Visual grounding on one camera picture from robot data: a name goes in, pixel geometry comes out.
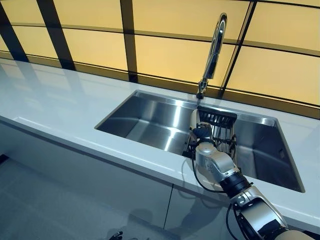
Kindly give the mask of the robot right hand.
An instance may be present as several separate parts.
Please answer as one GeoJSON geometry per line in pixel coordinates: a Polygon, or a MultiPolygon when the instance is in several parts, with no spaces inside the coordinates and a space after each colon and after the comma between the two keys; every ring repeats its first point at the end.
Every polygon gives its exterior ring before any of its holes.
{"type": "Polygon", "coordinates": [[[193,143],[201,142],[209,142],[212,143],[212,126],[208,122],[201,121],[197,123],[195,127],[190,126],[190,141],[193,143]]]}

